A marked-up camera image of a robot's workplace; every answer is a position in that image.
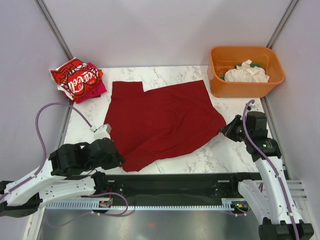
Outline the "dark red t shirt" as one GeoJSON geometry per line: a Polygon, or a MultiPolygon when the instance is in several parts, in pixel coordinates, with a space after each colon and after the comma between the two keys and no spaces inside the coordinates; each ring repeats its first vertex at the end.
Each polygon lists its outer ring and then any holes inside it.
{"type": "Polygon", "coordinates": [[[202,80],[147,91],[141,82],[115,81],[104,121],[126,172],[191,154],[226,125],[202,80]]]}

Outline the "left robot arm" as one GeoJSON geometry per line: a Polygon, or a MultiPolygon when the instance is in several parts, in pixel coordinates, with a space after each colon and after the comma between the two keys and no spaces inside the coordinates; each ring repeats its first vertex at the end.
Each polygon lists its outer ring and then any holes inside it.
{"type": "Polygon", "coordinates": [[[106,197],[105,173],[125,163],[109,138],[92,143],[64,144],[43,165],[17,181],[0,183],[0,215],[23,218],[55,201],[77,197],[106,197]]]}

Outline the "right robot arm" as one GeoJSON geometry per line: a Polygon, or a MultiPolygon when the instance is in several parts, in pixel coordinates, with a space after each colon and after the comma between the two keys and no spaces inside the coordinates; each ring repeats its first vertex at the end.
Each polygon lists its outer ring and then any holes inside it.
{"type": "Polygon", "coordinates": [[[244,111],[220,132],[234,142],[243,142],[262,179],[261,191],[251,179],[229,184],[235,197],[243,196],[258,220],[261,240],[309,240],[314,236],[311,223],[305,223],[296,207],[283,170],[279,145],[268,137],[267,117],[260,111],[244,111]]]}

